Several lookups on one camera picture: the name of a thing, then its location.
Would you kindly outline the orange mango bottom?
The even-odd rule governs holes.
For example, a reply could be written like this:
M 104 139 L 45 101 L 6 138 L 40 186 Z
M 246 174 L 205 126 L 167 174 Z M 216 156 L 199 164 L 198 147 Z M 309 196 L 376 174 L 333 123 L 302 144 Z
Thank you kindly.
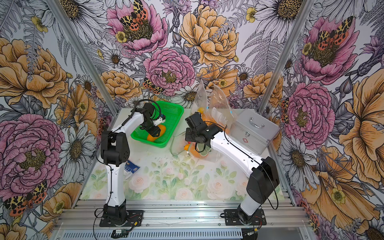
M 147 140 L 150 142 L 156 141 L 158 138 L 162 137 L 166 132 L 166 127 L 164 125 L 158 125 L 156 128 L 156 132 L 153 132 L 153 135 L 148 134 Z

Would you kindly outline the orange mango top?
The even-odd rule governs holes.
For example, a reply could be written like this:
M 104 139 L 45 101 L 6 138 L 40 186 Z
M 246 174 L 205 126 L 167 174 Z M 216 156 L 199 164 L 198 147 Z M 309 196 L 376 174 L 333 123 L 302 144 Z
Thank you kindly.
M 186 144 L 184 146 L 184 150 L 187 151 L 189 155 L 199 159 L 204 159 L 208 155 L 207 150 L 204 150 L 199 153 L 195 143 Z

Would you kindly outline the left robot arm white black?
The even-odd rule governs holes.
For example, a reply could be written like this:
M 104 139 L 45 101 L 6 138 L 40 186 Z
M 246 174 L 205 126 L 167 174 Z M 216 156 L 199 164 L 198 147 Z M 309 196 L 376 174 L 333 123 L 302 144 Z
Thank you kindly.
M 130 157 L 128 137 L 141 128 L 151 136 L 158 137 L 158 126 L 165 122 L 161 107 L 153 100 L 144 99 L 142 108 L 134 105 L 131 114 L 117 127 L 103 131 L 100 144 L 100 156 L 107 168 L 108 196 L 103 206 L 100 227 L 120 227 L 127 224 L 128 213 L 124 194 L 124 171 Z

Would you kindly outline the clear zip-top bag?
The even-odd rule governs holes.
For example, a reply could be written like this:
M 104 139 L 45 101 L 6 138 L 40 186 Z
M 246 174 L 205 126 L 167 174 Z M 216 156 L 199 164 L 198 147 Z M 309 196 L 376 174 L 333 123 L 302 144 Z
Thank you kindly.
M 236 116 L 229 105 L 227 97 L 217 85 L 212 85 L 210 89 L 213 91 L 210 98 L 209 114 L 217 124 L 223 127 L 227 126 L 230 129 L 236 120 Z
M 203 120 L 211 116 L 209 113 L 208 94 L 203 80 L 199 81 L 198 90 L 191 107 L 190 115 L 193 115 L 195 112 L 201 113 Z
M 186 132 L 182 132 L 171 138 L 170 152 L 174 157 L 187 154 L 196 160 L 205 160 L 213 163 L 216 163 L 221 158 L 222 155 L 218 151 L 206 147 L 204 144 L 187 142 L 185 141 L 185 136 Z

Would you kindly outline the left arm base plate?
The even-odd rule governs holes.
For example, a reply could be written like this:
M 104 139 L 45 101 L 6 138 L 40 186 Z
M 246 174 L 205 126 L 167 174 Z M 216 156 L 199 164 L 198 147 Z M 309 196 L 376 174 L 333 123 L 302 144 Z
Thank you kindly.
M 100 227 L 140 227 L 143 220 L 144 211 L 131 210 L 118 212 L 117 214 L 105 214 L 101 217 Z

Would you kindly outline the orange mango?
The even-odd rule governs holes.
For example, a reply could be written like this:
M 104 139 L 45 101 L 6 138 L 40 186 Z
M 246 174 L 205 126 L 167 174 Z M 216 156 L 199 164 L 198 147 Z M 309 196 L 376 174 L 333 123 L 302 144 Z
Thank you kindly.
M 204 159 L 208 155 L 207 150 L 204 150 L 199 153 L 195 143 L 186 144 L 184 146 L 184 150 L 187 151 L 189 155 L 199 159 Z
M 158 138 L 162 137 L 166 132 L 166 127 L 164 125 L 158 125 L 156 128 L 156 132 L 153 132 L 153 135 L 148 134 L 147 140 L 150 142 L 156 141 Z

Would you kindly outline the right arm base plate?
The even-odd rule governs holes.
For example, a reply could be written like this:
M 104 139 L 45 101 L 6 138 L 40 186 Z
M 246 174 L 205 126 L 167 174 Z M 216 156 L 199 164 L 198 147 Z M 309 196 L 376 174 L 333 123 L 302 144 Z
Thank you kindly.
M 262 209 L 257 209 L 255 213 L 248 216 L 240 209 L 226 209 L 220 214 L 225 220 L 226 226 L 265 226 L 267 224 L 266 216 Z

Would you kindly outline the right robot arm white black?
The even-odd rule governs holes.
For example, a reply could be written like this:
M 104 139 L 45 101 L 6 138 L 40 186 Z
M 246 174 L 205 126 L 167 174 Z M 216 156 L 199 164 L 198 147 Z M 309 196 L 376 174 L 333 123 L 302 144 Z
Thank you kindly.
M 235 217 L 243 225 L 250 225 L 256 218 L 256 211 L 268 200 L 271 194 L 277 194 L 276 187 L 280 184 L 277 165 L 274 159 L 260 156 L 248 151 L 233 141 L 226 133 L 226 128 L 203 120 L 201 113 L 195 112 L 185 119 L 185 140 L 202 144 L 234 161 L 248 178 L 247 196 L 237 208 Z

